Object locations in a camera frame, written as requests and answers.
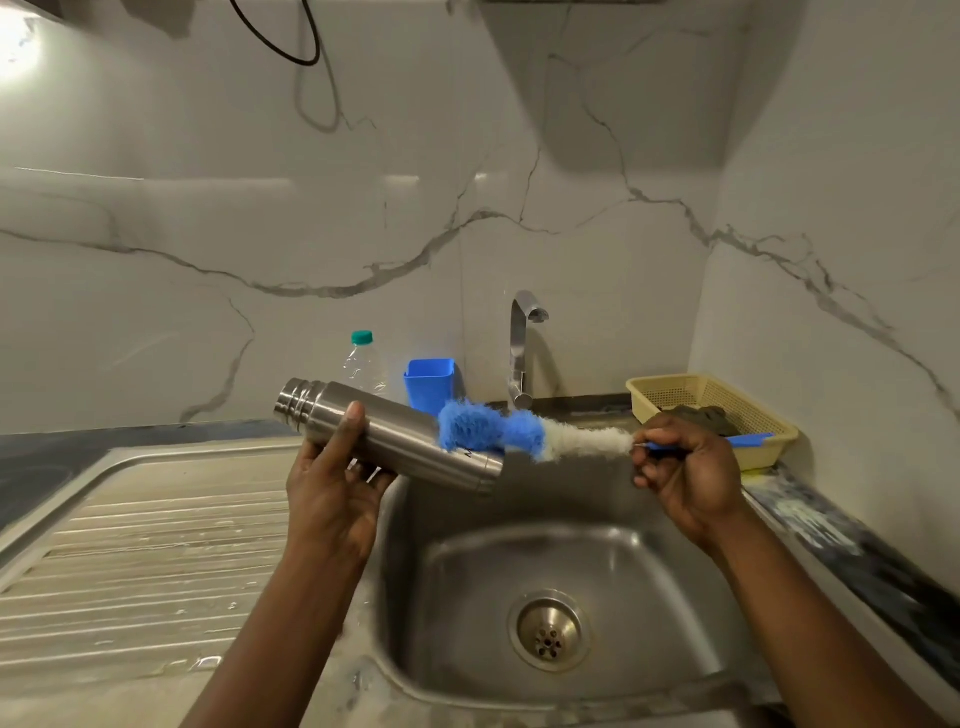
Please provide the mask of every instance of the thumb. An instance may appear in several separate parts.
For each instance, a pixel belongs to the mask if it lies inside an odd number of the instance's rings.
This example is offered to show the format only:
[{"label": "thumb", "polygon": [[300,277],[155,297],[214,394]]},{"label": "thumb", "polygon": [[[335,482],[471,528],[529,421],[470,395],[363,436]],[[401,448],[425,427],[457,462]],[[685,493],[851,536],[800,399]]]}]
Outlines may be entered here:
[{"label": "thumb", "polygon": [[346,470],[357,440],[363,435],[366,426],[363,404],[358,401],[351,402],[337,426],[337,431],[314,461],[311,470],[326,475]]}]

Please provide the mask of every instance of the drain strainer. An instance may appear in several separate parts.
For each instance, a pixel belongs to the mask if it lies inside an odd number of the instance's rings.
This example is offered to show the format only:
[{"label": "drain strainer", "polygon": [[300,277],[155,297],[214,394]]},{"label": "drain strainer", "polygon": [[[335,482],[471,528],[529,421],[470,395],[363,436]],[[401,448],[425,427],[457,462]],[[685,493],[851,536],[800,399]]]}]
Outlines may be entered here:
[{"label": "drain strainer", "polygon": [[587,657],[586,620],[563,592],[546,590],[520,599],[510,612],[508,629],[516,654],[533,667],[559,672]]}]

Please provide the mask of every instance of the chrome faucet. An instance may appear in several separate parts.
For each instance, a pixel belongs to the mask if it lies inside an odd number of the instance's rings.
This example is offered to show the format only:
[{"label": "chrome faucet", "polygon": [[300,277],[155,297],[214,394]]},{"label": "chrome faucet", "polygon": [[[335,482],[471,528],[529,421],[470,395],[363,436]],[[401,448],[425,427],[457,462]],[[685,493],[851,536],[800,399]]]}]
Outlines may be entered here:
[{"label": "chrome faucet", "polygon": [[511,409],[530,409],[534,398],[527,393],[527,322],[542,324],[550,314],[530,291],[517,291],[510,309],[510,377],[507,402]]}]

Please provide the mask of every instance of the white bristle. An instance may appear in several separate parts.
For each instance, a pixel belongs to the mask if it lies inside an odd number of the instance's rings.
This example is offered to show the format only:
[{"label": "white bristle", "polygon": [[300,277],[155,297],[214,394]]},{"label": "white bristle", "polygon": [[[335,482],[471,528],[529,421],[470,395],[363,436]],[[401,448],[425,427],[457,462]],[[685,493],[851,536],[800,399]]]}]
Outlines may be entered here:
[{"label": "white bristle", "polygon": [[568,455],[622,457],[629,455],[634,446],[634,436],[616,427],[581,429],[544,419],[543,434],[543,453],[537,458],[541,463]]}]

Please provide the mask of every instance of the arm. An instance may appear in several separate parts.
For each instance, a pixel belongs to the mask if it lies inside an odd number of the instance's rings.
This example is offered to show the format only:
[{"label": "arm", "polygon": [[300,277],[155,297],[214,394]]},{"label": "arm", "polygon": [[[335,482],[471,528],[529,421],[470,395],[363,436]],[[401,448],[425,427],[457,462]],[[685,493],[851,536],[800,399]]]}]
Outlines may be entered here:
[{"label": "arm", "polygon": [[636,439],[689,450],[680,463],[635,449],[636,485],[726,575],[798,726],[946,728],[754,512],[729,443],[664,415]]},{"label": "arm", "polygon": [[376,536],[380,499],[394,480],[357,463],[364,429],[354,402],[324,448],[305,442],[287,480],[287,546],[270,583],[183,728],[300,725],[340,634]]}]

